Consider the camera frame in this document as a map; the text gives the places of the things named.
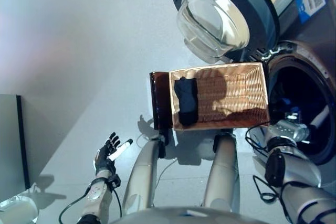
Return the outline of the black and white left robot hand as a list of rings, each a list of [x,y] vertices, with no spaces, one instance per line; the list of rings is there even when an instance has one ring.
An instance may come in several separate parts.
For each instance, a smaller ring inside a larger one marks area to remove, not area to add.
[[[115,174],[115,161],[119,158],[131,145],[133,139],[128,139],[121,143],[115,132],[111,133],[106,139],[104,145],[97,151],[93,166],[95,176],[99,177],[101,173],[107,172],[107,177]]]

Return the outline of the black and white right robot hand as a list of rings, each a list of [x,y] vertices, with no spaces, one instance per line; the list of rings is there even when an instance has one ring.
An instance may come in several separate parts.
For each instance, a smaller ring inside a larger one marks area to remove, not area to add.
[[[308,129],[310,126],[314,129],[318,129],[322,123],[329,116],[329,107],[326,105],[321,112],[319,112],[308,124],[304,124],[302,120],[302,112],[296,106],[293,107],[289,112],[285,113],[285,120],[296,125],[300,129]]]

